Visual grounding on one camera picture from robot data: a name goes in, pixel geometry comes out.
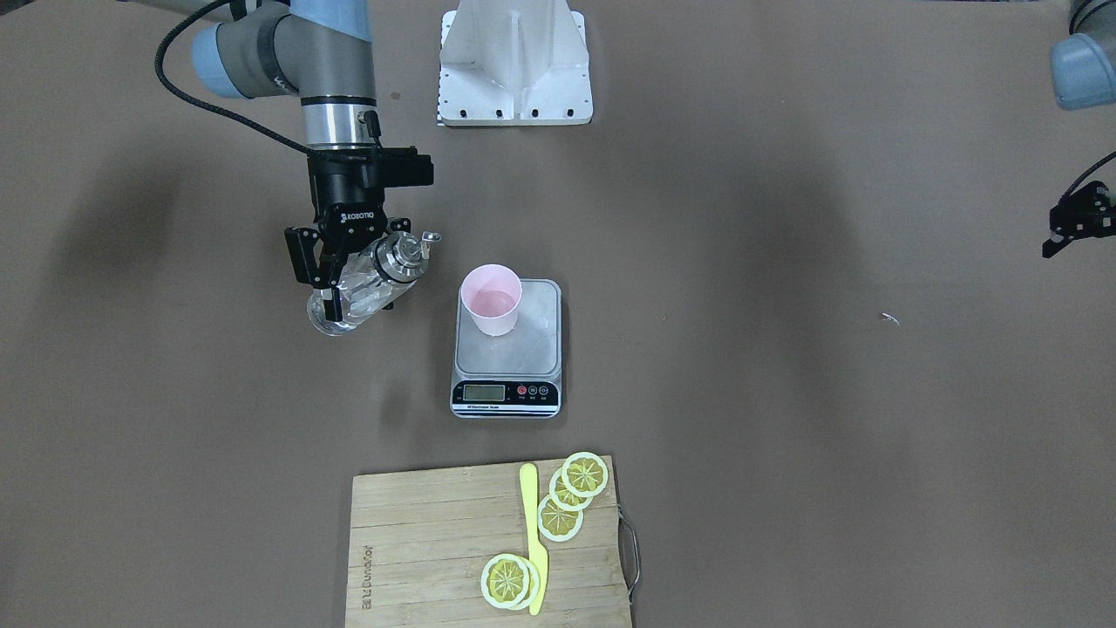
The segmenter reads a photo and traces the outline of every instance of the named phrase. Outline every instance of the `pink cup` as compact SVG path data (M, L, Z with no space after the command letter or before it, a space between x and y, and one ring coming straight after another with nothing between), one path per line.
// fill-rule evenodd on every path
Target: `pink cup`
M461 281L461 302L477 328L490 337L503 336L516 327L522 296L519 276L499 263L478 265Z

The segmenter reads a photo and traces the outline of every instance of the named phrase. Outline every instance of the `knife blade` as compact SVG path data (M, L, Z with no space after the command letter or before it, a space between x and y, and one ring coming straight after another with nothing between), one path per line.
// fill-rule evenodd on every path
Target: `knife blade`
M531 463L519 467L519 493L523 499L523 516L527 520L527 560L539 571L539 595L529 607L531 615L538 615L542 607L542 595L547 592L550 555L539 542L539 470Z

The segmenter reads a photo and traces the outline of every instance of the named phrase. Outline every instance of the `white mounting bracket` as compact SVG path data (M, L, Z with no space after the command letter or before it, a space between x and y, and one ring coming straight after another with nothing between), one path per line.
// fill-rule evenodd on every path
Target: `white mounting bracket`
M570 11L566 0L461 0L442 17L439 124L590 119L585 16Z

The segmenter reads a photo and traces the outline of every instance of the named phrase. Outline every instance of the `digital kitchen scale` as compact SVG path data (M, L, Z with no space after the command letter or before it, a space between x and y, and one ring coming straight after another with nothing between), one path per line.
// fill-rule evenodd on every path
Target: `digital kitchen scale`
M464 419L533 417L561 408L561 289L522 279L516 328L502 337L477 329L458 298L450 409Z

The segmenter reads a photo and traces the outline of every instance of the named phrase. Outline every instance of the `lime slice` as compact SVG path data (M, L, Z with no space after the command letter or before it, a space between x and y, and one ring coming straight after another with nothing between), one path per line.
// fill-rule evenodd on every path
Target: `lime slice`
M595 497L600 495L608 484L608 467L600 456L589 452L578 452L562 463L561 481L574 495Z
M528 590L527 592L527 597L523 598L523 601L511 607L511 609L509 610L523 610L525 608L531 606L531 602L535 601L535 598L539 596L539 586L541 584L542 579L539 577L539 570L535 569L535 566L531 563L531 561L525 559L523 557L516 557L516 558L519 559L519 562L527 568L527 574L529 577L531 586L530 590Z
M593 497L578 497L570 493L569 487L561 481L561 470L555 472L550 479L550 499L555 505L564 511L584 511L593 503Z
M569 541L581 530L585 513L564 511L555 505L554 497L547 495L539 504L539 532L547 539L561 543Z
M530 589L529 571L514 554L497 554L481 572L481 593L496 608L511 608L523 601Z

